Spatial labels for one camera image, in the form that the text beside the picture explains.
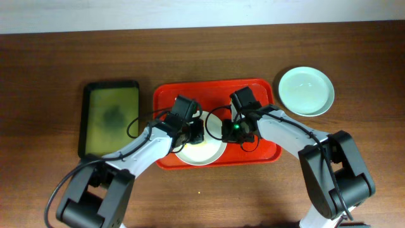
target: red tray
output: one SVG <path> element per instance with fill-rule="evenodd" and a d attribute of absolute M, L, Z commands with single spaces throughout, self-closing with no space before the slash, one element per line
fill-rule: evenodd
<path fill-rule="evenodd" d="M 158 110 L 171 107 L 174 105 L 175 98 L 181 94 L 195 99 L 201 104 L 204 111 L 211 111 L 218 106 L 229 105 L 229 95 L 246 86 L 252 89 L 254 96 L 263 106 L 269 103 L 273 104 L 273 94 L 267 81 L 263 79 L 239 79 L 162 85 L 154 92 L 153 108 Z M 230 111 L 226 109 L 218 110 L 214 114 L 221 120 L 231 117 Z M 256 147 L 256 142 L 244 144 L 246 150 L 251 150 L 254 147 Z M 258 148 L 250 153 L 243 151 L 238 144 L 227 144 L 222 156 L 209 165 L 189 165 L 177 158 L 175 154 L 169 154 L 156 163 L 165 170 L 269 163 L 276 161 L 280 157 L 281 151 L 279 145 L 261 140 Z"/>

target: white plate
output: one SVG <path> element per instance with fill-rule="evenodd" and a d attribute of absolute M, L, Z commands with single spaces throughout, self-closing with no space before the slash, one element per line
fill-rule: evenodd
<path fill-rule="evenodd" d="M 208 112 L 203 111 L 200 117 L 200 119 L 204 120 L 204 124 L 207 115 Z M 211 114 L 207 124 L 209 132 L 213 136 L 220 138 L 221 127 L 222 121 L 214 114 Z M 226 147 L 227 144 L 225 142 L 213 139 L 207 134 L 204 128 L 204 141 L 196 145 L 186 144 L 181 152 L 176 153 L 176 156 L 190 165 L 208 165 L 219 159 Z"/>
<path fill-rule="evenodd" d="M 324 114 L 335 99 L 335 90 L 328 77 L 306 66 L 285 73 L 278 85 L 278 93 L 286 108 L 304 117 Z"/>

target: wooden table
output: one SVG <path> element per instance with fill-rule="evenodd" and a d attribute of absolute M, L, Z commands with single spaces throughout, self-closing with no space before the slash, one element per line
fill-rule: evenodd
<path fill-rule="evenodd" d="M 405 223 L 405 22 L 69 32 L 0 36 L 0 220 L 43 227 L 55 185 L 78 162 L 83 86 L 136 79 L 141 112 L 157 86 L 261 77 L 315 67 L 335 86 L 315 129 L 351 133 L 377 185 L 353 212 L 374 227 Z M 51 208 L 51 223 L 60 195 Z M 135 182 L 129 227 L 242 227 L 298 221 L 310 201 L 299 162 L 164 171 Z"/>

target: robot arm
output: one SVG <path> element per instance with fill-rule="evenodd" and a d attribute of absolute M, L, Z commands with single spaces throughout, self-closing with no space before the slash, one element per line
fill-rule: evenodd
<path fill-rule="evenodd" d="M 90 164 L 95 159 L 84 158 L 81 163 L 90 165 L 72 177 L 56 211 L 56 218 L 74 228 L 125 227 L 122 220 L 134 180 L 173 148 L 201 140 L 201 136 L 190 133 L 196 124 L 202 128 L 202 122 L 192 117 L 197 106 L 199 104 L 195 101 L 178 96 L 165 120 L 149 122 L 143 133 L 130 144 L 104 156 L 99 163 Z M 107 193 L 104 199 L 91 193 L 88 186 L 105 187 Z"/>
<path fill-rule="evenodd" d="M 223 141 L 251 142 L 254 134 L 280 145 L 299 159 L 313 204 L 301 220 L 302 228 L 335 227 L 343 215 L 350 217 L 351 210 L 375 193 L 373 179 L 348 133 L 314 130 L 291 119 L 276 106 L 262 107 L 248 87 L 230 97 L 233 123 L 240 127 L 230 130 L 232 125 L 224 120 L 223 136 L 233 133 Z M 342 168 L 333 172 L 331 162 L 341 163 Z"/>

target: black cable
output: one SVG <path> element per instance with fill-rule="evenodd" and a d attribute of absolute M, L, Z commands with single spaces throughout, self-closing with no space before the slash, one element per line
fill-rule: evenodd
<path fill-rule="evenodd" d="M 256 147 L 254 149 L 252 149 L 250 151 L 246 150 L 245 148 L 243 148 L 243 143 L 240 144 L 240 148 L 243 151 L 248 152 L 248 153 L 255 151 L 259 147 L 259 143 L 260 143 L 260 137 L 259 136 L 257 136 L 257 137 L 258 137 L 258 143 L 256 143 Z"/>
<path fill-rule="evenodd" d="M 166 115 L 170 111 L 162 111 L 161 113 L 157 114 L 155 120 L 159 120 L 162 116 Z"/>
<path fill-rule="evenodd" d="M 158 111 L 163 111 L 163 110 L 167 110 L 167 109 L 170 109 L 170 108 L 163 108 L 163 109 L 160 109 L 160 110 L 155 110 L 155 111 L 146 113 L 145 115 L 150 115 L 150 114 L 156 113 L 156 112 L 158 112 Z M 135 121 L 137 121 L 138 119 L 139 119 L 139 117 L 136 118 L 136 119 L 134 119 L 134 120 L 132 120 L 131 123 L 130 123 L 130 124 L 128 125 L 128 127 L 127 127 L 127 134 L 128 134 L 128 136 L 131 137 L 131 138 L 137 138 L 137 137 L 131 136 L 131 135 L 129 134 L 129 128 L 130 128 L 130 126 L 131 126 Z M 50 209 L 50 207 L 51 207 L 51 204 L 52 204 L 53 199 L 55 198 L 56 194 L 58 193 L 58 191 L 60 190 L 60 188 L 63 186 L 63 184 L 64 184 L 70 177 L 72 177 L 73 175 L 77 174 L 80 170 L 82 170 L 84 167 L 87 167 L 87 166 L 89 166 L 89 165 L 93 165 L 93 164 L 101 163 L 101 162 L 110 162 L 110 161 L 122 160 L 122 159 L 124 159 L 124 158 L 126 158 L 126 157 L 132 155 L 134 152 L 136 152 L 138 149 L 140 149 L 143 145 L 145 145 L 145 143 L 148 142 L 149 138 L 151 137 L 151 134 L 152 134 L 152 127 L 151 127 L 150 125 L 148 125 L 148 127 L 149 127 L 149 132 L 148 132 L 148 135 L 146 136 L 145 140 L 144 140 L 143 142 L 141 142 L 136 148 L 134 148 L 133 150 L 131 150 L 129 153 L 126 153 L 125 155 L 117 156 L 117 157 L 115 157 L 115 158 L 100 158 L 100 159 L 97 159 L 97 160 L 89 161 L 89 162 L 87 162 L 87 163 L 78 165 L 78 166 L 75 167 L 72 171 L 70 171 L 68 174 L 66 174 L 65 177 L 64 177 L 64 178 L 59 182 L 59 184 L 56 186 L 55 190 L 52 192 L 52 194 L 51 194 L 51 196 L 49 197 L 49 200 L 48 200 L 48 202 L 47 202 L 47 204 L 46 204 L 46 206 L 45 206 L 45 210 L 44 210 L 44 222 L 45 222 L 46 227 L 48 227 L 48 228 L 53 228 L 53 226 L 49 223 L 49 218 L 48 218 L 49 209 Z"/>
<path fill-rule="evenodd" d="M 172 151 L 171 153 L 179 153 L 181 150 L 183 150 L 185 146 L 185 143 L 182 143 L 182 147 L 178 151 Z"/>
<path fill-rule="evenodd" d="M 150 112 L 148 112 L 148 113 L 143 114 L 141 117 L 137 117 L 137 118 L 133 119 L 133 120 L 128 124 L 128 127 L 127 127 L 127 136 L 130 137 L 131 139 L 136 139 L 136 138 L 137 138 L 137 136 L 133 136 L 133 135 L 131 135 L 131 133 L 129 133 L 129 129 L 131 128 L 132 124 L 134 124 L 138 119 L 143 118 L 143 117 L 146 117 L 146 116 L 149 116 L 149 115 L 152 115 L 153 113 L 157 113 L 157 112 L 159 112 L 159 111 L 169 110 L 170 108 L 171 108 L 171 107 L 167 107 L 167 108 L 162 108 L 162 109 L 159 109 L 159 110 L 150 111 Z"/>
<path fill-rule="evenodd" d="M 230 110 L 230 105 L 220 106 L 220 107 L 217 107 L 217 108 L 214 108 L 213 110 L 211 110 L 211 111 L 208 113 L 207 117 L 205 118 L 205 123 L 204 123 L 205 130 L 206 130 L 206 132 L 209 134 L 209 136 L 211 136 L 213 139 L 216 139 L 216 140 L 219 140 L 219 141 L 222 141 L 222 139 L 213 136 L 213 135 L 209 132 L 207 123 L 208 123 L 208 118 L 209 118 L 209 116 L 210 116 L 214 111 L 219 110 L 219 109 L 221 109 L 221 108 L 226 108 L 226 109 Z"/>
<path fill-rule="evenodd" d="M 238 116 L 239 116 L 238 122 L 240 122 L 240 121 L 242 120 L 242 112 L 236 113 L 236 116 L 235 116 L 235 118 L 234 118 L 234 122 L 236 122 L 236 119 L 238 118 Z"/>
<path fill-rule="evenodd" d="M 332 178 L 333 185 L 335 186 L 335 189 L 336 189 L 337 196 L 339 197 L 339 201 L 340 201 L 340 203 L 342 204 L 342 206 L 343 206 L 343 208 L 344 208 L 344 211 L 346 212 L 346 215 L 349 217 L 349 219 L 350 219 L 351 221 L 354 220 L 354 219 L 353 219 L 353 216 L 351 215 L 349 209 L 348 209 L 347 206 L 346 206 L 346 203 L 344 202 L 344 199 L 343 199 L 342 193 L 340 192 L 339 186 L 337 185 L 337 180 L 336 180 L 335 174 L 334 174 L 334 172 L 333 172 L 332 166 L 331 166 L 330 162 L 328 161 L 329 158 L 328 158 L 328 156 L 327 156 L 327 154 L 326 154 L 325 148 L 322 146 L 322 144 L 321 144 L 321 142 L 319 141 L 319 139 L 316 138 L 312 132 L 308 131 L 308 130 L 305 129 L 303 126 L 299 125 L 298 123 L 295 123 L 295 122 L 290 121 L 290 120 L 286 120 L 286 119 L 284 119 L 284 118 L 282 118 L 282 117 L 277 117 L 277 116 L 272 115 L 272 114 L 270 114 L 270 113 L 267 113 L 267 112 L 265 112 L 265 111 L 259 111 L 259 110 L 243 110 L 243 111 L 241 111 L 241 112 L 253 112 L 253 113 L 262 114 L 262 115 L 266 115 L 266 116 L 272 117 L 272 118 L 274 118 L 274 119 L 276 119 L 276 120 L 279 120 L 279 121 L 281 121 L 281 122 L 286 122 L 286 123 L 288 123 L 288 124 L 291 124 L 291 125 L 293 125 L 293 126 L 299 128 L 300 130 L 302 130 L 303 132 L 305 132 L 305 134 L 307 134 L 310 138 L 312 138 L 312 139 L 316 142 L 316 144 L 318 145 L 318 147 L 319 147 L 319 149 L 320 149 L 320 151 L 321 151 L 321 153 L 322 153 L 323 159 L 326 161 L 326 164 L 327 164 L 327 167 L 328 167 L 328 170 L 329 170 L 329 174 L 330 174 L 330 176 L 331 176 L 331 178 Z"/>

